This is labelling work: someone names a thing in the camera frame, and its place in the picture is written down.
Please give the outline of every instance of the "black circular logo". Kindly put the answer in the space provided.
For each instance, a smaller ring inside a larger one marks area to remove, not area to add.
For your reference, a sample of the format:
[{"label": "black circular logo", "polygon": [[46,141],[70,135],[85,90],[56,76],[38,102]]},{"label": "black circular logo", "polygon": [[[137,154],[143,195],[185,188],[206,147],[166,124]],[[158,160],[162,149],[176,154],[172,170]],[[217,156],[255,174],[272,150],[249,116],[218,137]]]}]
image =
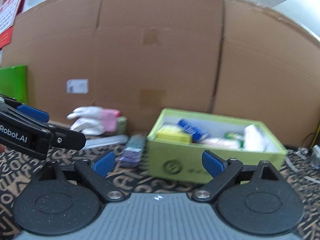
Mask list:
[{"label": "black circular logo", "polygon": [[170,160],[162,165],[162,169],[167,174],[179,174],[182,171],[182,163],[178,160]]}]

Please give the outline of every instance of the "yellow object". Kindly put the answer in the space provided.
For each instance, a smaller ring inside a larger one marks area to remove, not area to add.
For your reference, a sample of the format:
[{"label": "yellow object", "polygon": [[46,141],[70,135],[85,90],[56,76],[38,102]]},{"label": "yellow object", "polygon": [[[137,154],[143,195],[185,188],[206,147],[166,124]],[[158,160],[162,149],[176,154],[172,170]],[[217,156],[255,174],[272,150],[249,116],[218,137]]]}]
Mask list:
[{"label": "yellow object", "polygon": [[163,125],[157,131],[156,137],[158,139],[191,143],[191,135],[183,132],[183,130],[176,125]]}]

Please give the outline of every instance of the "blue gripper pad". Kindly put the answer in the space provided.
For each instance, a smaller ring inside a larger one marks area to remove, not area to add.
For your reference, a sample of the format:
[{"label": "blue gripper pad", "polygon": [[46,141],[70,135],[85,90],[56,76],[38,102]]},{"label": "blue gripper pad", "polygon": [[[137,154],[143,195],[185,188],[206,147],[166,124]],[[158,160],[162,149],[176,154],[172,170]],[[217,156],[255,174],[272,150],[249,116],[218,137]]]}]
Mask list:
[{"label": "blue gripper pad", "polygon": [[49,122],[49,114],[46,112],[40,111],[27,105],[17,106],[17,110],[40,122]]},{"label": "blue gripper pad", "polygon": [[205,150],[202,154],[202,166],[214,178],[227,168],[228,163],[211,151]]},{"label": "blue gripper pad", "polygon": [[91,168],[101,177],[105,177],[116,164],[116,155],[113,151],[106,151],[91,161]]}]

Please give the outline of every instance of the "pink glove cuff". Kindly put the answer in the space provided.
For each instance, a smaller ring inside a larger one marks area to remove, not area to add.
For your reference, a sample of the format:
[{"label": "pink glove cuff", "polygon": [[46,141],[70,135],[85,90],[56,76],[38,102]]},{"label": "pink glove cuff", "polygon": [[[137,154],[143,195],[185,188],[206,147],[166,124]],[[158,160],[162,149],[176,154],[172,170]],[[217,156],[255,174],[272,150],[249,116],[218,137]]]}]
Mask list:
[{"label": "pink glove cuff", "polygon": [[101,110],[101,123],[106,132],[115,132],[117,130],[117,118],[120,116],[120,111],[115,109]]}]

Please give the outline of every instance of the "green box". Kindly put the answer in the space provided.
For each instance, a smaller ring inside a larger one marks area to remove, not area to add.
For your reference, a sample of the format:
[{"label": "green box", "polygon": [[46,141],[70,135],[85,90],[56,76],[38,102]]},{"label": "green box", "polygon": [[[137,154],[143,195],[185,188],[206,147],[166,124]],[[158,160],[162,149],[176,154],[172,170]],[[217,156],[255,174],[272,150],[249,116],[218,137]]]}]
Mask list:
[{"label": "green box", "polygon": [[[236,132],[243,135],[244,128],[254,124],[264,135],[266,151],[225,150],[203,144],[156,138],[156,132],[163,124],[177,124],[181,118],[189,120],[190,123],[209,132],[212,137],[218,138],[223,138],[226,132]],[[162,110],[147,140],[151,176],[203,184],[212,179],[202,166],[201,158],[204,150],[210,150],[225,160],[237,158],[246,165],[257,165],[260,160],[268,160],[278,170],[287,154],[284,146],[262,122],[169,108]]]},{"label": "green box", "polygon": [[26,75],[25,65],[0,68],[0,94],[28,104]]}]

